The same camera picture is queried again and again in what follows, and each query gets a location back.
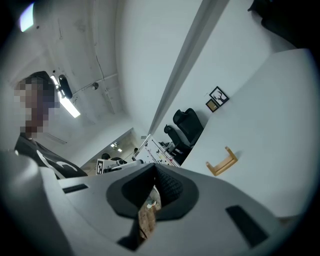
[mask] framed picture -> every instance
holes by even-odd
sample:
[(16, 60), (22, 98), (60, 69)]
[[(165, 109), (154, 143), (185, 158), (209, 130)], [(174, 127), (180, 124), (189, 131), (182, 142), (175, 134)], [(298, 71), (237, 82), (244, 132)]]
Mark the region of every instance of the framed picture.
[(218, 109), (217, 104), (212, 99), (210, 99), (206, 103), (206, 106), (211, 110), (212, 113), (215, 112)]
[(225, 93), (218, 86), (210, 93), (210, 97), (214, 99), (219, 107), (229, 100), (228, 96), (225, 95)]

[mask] ceiling light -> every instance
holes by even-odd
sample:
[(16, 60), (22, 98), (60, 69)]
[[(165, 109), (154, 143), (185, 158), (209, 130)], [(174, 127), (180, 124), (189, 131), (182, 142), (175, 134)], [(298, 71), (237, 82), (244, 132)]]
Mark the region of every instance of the ceiling light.
[(55, 77), (54, 75), (50, 76), (50, 78), (52, 79), (52, 81), (54, 82), (54, 84), (55, 84), (56, 86), (59, 85), (59, 84), (58, 84), (58, 81), (57, 81), (57, 79), (56, 79), (56, 77)]
[(74, 117), (80, 116), (80, 112), (75, 108), (75, 106), (66, 97), (62, 98), (60, 91), (58, 92), (59, 101), (64, 106), (64, 108)]
[(20, 29), (25, 32), (34, 24), (34, 4), (30, 4), (20, 16)]

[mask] black jacket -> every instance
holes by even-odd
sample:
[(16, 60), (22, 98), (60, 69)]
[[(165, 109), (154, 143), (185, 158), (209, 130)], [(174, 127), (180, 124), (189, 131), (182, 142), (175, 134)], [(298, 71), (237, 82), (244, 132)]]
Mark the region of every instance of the black jacket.
[(52, 169), (58, 179), (87, 176), (78, 166), (51, 152), (33, 139), (27, 139), (23, 133), (15, 145), (20, 155), (33, 159), (40, 167)]

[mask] black seat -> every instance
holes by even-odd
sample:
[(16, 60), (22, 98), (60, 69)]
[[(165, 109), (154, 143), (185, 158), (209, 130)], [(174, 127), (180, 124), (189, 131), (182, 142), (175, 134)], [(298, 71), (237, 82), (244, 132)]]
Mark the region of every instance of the black seat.
[(173, 129), (170, 125), (166, 125), (164, 127), (164, 132), (169, 135), (174, 144), (174, 148), (170, 149), (170, 151), (168, 152), (173, 155), (173, 159), (176, 160), (179, 165), (182, 165), (182, 163), (191, 152), (192, 148), (182, 142), (176, 130)]
[(184, 133), (190, 142), (190, 146), (196, 144), (204, 130), (196, 112), (192, 108), (188, 108), (186, 112), (182, 112), (179, 109), (173, 116), (173, 122)]

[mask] wooden wall shelf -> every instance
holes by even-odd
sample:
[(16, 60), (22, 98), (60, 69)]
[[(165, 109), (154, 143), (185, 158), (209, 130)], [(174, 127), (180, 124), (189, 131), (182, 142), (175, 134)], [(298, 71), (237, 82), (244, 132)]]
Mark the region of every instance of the wooden wall shelf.
[(237, 157), (231, 151), (230, 148), (226, 146), (225, 150), (229, 153), (229, 156), (220, 163), (218, 163), (215, 167), (213, 167), (209, 162), (205, 163), (214, 176), (218, 176), (219, 174), (223, 173), (225, 170), (233, 166), (238, 161)]

